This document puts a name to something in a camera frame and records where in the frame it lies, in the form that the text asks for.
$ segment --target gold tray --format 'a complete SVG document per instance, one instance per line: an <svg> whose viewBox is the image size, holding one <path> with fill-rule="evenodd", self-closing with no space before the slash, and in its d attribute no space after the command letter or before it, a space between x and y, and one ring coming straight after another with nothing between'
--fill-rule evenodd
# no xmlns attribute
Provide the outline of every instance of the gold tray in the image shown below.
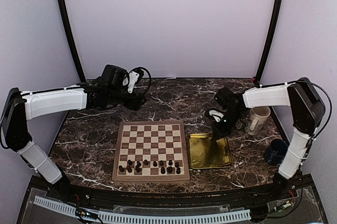
<svg viewBox="0 0 337 224"><path fill-rule="evenodd" d="M233 157L227 137L211 140L211 133L193 133L190 135L191 169L220 169L233 165Z"/></svg>

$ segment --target lavender wall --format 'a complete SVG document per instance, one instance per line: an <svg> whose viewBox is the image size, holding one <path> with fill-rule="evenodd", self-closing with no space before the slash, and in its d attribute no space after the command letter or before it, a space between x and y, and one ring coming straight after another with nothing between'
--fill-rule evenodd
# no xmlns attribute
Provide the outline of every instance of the lavender wall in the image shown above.
<svg viewBox="0 0 337 224"><path fill-rule="evenodd" d="M307 76L324 87L337 105L336 69L337 0L283 0L262 82L277 83ZM276 112L291 137L290 109L279 108ZM334 110L330 124L317 139L304 165L304 171L313 175L329 223L337 223L335 113Z"/></svg>
<svg viewBox="0 0 337 224"><path fill-rule="evenodd" d="M156 77L253 77L274 0L67 0L87 77L106 63Z"/></svg>
<svg viewBox="0 0 337 224"><path fill-rule="evenodd" d="M43 90L78 82L57 0L0 0L0 110L12 87ZM48 151L64 117L29 122L38 144ZM0 149L1 223L16 223L32 172L19 155Z"/></svg>

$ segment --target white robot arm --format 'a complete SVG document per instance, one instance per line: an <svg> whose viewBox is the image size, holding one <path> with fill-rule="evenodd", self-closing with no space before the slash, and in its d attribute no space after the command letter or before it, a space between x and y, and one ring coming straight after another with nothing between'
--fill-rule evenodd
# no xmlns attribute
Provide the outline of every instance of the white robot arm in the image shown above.
<svg viewBox="0 0 337 224"><path fill-rule="evenodd" d="M290 106L294 119L294 131L288 151L274 176L278 187L274 197L281 193L281 187L298 171L306 159L317 127L325 113L325 106L308 78L280 85L255 87L244 93L234 94L228 88L220 89L214 97L226 112L216 109L206 111L205 115L214 120L213 139L229 135L240 117L240 112L259 106Z"/></svg>
<svg viewBox="0 0 337 224"><path fill-rule="evenodd" d="M36 92L11 89L1 119L1 145L17 152L59 192L60 197L71 197L68 178L32 139L26 122L51 113L106 109L108 105L122 104L130 110L138 110L146 102L145 93L134 93L133 87L143 77L142 69L139 67L127 73L120 67L107 65L102 76L85 83Z"/></svg>

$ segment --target chessboard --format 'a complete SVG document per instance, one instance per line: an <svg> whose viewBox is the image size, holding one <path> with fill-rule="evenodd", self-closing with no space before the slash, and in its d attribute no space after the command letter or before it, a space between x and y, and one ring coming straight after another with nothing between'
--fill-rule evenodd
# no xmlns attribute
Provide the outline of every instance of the chessboard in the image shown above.
<svg viewBox="0 0 337 224"><path fill-rule="evenodd" d="M182 121L121 122L114 182L172 183L189 179Z"/></svg>

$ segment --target marble table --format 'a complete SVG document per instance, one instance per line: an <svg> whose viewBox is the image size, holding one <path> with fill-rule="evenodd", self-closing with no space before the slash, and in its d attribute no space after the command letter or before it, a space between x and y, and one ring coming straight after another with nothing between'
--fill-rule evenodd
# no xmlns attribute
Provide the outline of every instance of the marble table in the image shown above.
<svg viewBox="0 0 337 224"><path fill-rule="evenodd" d="M72 184L90 188L148 193L212 192L259 186L272 182L276 167L267 165L263 154L273 139L280 139L272 118L257 136L244 129L229 136L234 165L227 169L190 170L190 182L178 184L115 184L113 162L121 121L184 121L186 140L191 133L211 132L204 111L221 107L214 101L223 86L234 92L253 87L249 79L153 79L147 103L137 112L123 106L68 113L50 157L65 171Z"/></svg>

